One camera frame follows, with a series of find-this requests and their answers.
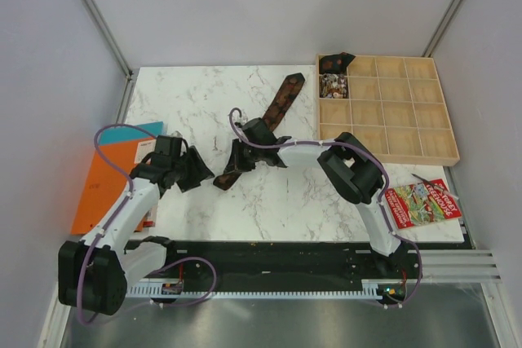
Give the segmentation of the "brown red patterned tie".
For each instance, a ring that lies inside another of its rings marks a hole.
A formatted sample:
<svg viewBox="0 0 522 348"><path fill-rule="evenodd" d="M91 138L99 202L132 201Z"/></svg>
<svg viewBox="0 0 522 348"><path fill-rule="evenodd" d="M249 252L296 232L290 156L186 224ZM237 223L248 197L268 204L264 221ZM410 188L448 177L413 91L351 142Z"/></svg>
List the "brown red patterned tie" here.
<svg viewBox="0 0 522 348"><path fill-rule="evenodd" d="M236 121L235 125L244 130L246 138L255 144L273 145L288 140L289 137L278 139L273 131L282 122L285 114L302 90L304 83L305 77L302 73L286 76L262 117L256 117L243 126ZM276 149L253 148L240 139L234 139L228 163L223 173L215 178L213 185L227 191L243 173L254 170L259 161L264 161L270 166L285 166L282 160L277 157Z"/></svg>

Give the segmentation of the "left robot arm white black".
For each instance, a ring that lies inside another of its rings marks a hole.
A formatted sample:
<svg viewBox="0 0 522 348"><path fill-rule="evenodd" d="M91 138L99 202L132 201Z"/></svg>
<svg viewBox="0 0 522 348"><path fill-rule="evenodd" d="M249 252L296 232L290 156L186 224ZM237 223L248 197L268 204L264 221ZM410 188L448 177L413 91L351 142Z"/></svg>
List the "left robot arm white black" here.
<svg viewBox="0 0 522 348"><path fill-rule="evenodd" d="M65 241L58 252L58 299L66 306L114 315L127 289L148 275L170 277L179 268L174 242L149 236L131 251L126 245L144 215L173 186L187 192L213 178L191 146L157 146L126 175L127 183L101 221L78 241Z"/></svg>

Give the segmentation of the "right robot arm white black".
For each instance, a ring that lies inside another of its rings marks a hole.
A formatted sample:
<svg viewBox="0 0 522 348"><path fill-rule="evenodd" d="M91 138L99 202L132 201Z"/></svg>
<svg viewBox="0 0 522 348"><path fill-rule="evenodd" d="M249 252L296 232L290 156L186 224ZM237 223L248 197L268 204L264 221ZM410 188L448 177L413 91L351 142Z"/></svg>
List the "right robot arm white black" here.
<svg viewBox="0 0 522 348"><path fill-rule="evenodd" d="M369 235L375 271L389 278L402 269L407 249L383 206L389 177L380 161L353 134L343 132L327 140L277 138L260 118L232 124L232 129L237 138L232 141L223 174L214 180L216 187L228 190L260 161L279 168L321 169L337 193L357 208Z"/></svg>

